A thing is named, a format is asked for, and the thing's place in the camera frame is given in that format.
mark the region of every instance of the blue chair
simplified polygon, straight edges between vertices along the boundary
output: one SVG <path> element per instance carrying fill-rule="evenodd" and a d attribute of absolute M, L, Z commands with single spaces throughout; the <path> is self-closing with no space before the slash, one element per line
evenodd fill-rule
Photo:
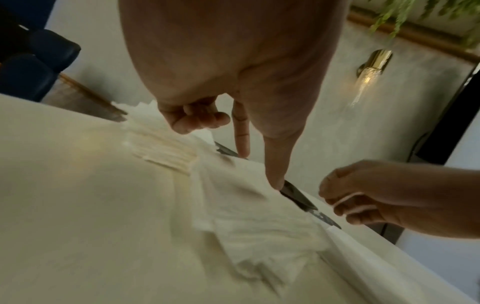
<path fill-rule="evenodd" d="M 57 77 L 35 55 L 15 55 L 0 65 L 0 93 L 40 102 Z"/>
<path fill-rule="evenodd" d="M 38 59 L 60 73 L 68 68 L 78 57 L 81 47 L 57 33 L 49 30 L 38 30 L 28 37 L 30 51 Z"/>

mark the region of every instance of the finger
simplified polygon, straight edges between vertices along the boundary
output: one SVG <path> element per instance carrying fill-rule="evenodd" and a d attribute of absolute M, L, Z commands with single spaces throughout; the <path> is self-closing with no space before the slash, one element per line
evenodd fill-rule
<path fill-rule="evenodd" d="M 158 103 L 158 110 L 165 117 L 172 130 L 177 133 L 188 134 L 202 127 L 198 117 L 187 115 L 183 106 Z"/>
<path fill-rule="evenodd" d="M 238 101 L 233 102 L 231 118 L 238 156 L 247 158 L 250 155 L 250 119 L 243 104 Z"/>
<path fill-rule="evenodd" d="M 346 216 L 346 221 L 352 225 L 386 222 L 385 218 L 378 210 L 368 210 L 361 213 L 349 214 Z"/>
<path fill-rule="evenodd" d="M 342 197 L 355 192 L 361 192 L 355 183 L 355 173 L 358 170 L 375 166 L 374 161 L 360 161 L 352 165 L 337 168 L 327 175 L 320 183 L 318 194 L 325 198 L 338 201 Z"/>
<path fill-rule="evenodd" d="M 349 214 L 354 211 L 365 211 L 366 208 L 376 208 L 376 205 L 377 202 L 375 200 L 365 195 L 359 195 L 354 196 L 347 201 L 339 204 L 333 209 L 333 212 L 338 216 L 342 216 L 344 214 Z"/>
<path fill-rule="evenodd" d="M 270 185 L 280 190 L 285 184 L 285 174 L 289 168 L 290 157 L 295 143 L 303 128 L 287 138 L 263 137 L 265 142 L 265 173 Z"/>

